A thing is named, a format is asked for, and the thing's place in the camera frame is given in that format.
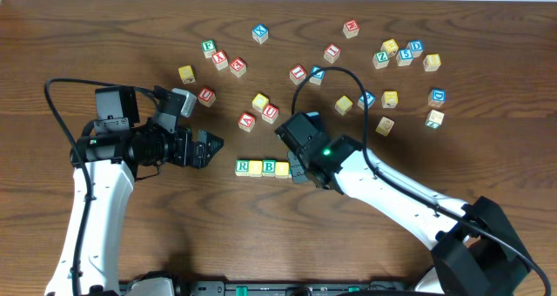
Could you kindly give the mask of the green R block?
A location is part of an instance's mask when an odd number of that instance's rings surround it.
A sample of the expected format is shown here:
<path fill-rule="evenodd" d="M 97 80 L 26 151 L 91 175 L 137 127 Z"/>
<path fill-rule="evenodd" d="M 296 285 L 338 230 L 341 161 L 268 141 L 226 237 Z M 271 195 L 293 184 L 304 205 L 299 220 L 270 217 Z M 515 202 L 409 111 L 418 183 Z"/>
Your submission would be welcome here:
<path fill-rule="evenodd" d="M 244 159 L 238 159 L 235 163 L 235 174 L 237 176 L 248 176 L 249 161 Z"/>

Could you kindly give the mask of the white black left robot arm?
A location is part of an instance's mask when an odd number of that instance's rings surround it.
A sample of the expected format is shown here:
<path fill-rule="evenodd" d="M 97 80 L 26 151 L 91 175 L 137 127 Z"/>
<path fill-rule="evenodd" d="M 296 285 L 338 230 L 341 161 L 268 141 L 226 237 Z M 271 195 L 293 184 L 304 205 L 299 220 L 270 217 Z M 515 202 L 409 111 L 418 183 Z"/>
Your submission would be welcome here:
<path fill-rule="evenodd" d="M 155 104 L 145 124 L 138 87 L 95 91 L 97 116 L 72 139 L 74 199 L 64 248 L 45 288 L 48 295 L 118 295 L 118 260 L 127 203 L 140 180 L 138 168 L 164 164 L 205 168 L 224 141 L 207 131 L 193 136 L 178 125 L 197 102 L 186 90 L 142 90 Z"/>

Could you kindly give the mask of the green B block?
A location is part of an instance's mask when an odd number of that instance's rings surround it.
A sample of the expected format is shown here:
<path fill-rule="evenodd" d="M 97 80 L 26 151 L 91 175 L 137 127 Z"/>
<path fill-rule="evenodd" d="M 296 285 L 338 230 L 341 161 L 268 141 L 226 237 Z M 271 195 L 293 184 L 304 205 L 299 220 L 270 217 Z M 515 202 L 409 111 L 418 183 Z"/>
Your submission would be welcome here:
<path fill-rule="evenodd" d="M 275 177 L 276 161 L 271 159 L 264 159 L 262 161 L 262 176 Z"/>

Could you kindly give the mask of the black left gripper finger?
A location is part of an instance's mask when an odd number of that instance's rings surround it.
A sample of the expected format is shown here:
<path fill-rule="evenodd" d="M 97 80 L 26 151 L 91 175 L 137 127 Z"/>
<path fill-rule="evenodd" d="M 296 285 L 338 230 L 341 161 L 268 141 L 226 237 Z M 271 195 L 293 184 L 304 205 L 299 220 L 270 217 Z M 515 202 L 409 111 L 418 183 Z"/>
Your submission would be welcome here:
<path fill-rule="evenodd" d="M 224 146 L 224 140 L 206 131 L 205 144 L 206 144 L 207 151 L 219 151 Z"/>
<path fill-rule="evenodd" d="M 213 157 L 218 153 L 219 150 L 220 150 L 219 147 L 209 147 L 209 146 L 207 146 L 205 148 L 204 167 L 207 167 L 209 165 L 209 163 L 211 162 Z"/>

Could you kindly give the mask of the yellow O block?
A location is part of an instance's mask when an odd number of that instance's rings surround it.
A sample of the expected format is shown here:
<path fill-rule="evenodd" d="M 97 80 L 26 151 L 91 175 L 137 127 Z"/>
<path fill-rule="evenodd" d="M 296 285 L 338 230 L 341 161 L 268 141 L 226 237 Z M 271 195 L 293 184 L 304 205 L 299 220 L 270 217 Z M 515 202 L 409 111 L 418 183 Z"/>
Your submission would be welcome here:
<path fill-rule="evenodd" d="M 250 177 L 261 177 L 263 162 L 261 160 L 250 160 L 248 163 L 248 174 Z"/>
<path fill-rule="evenodd" d="M 288 162 L 276 162 L 275 163 L 275 177 L 276 178 L 289 178 L 290 177 L 290 165 Z"/>

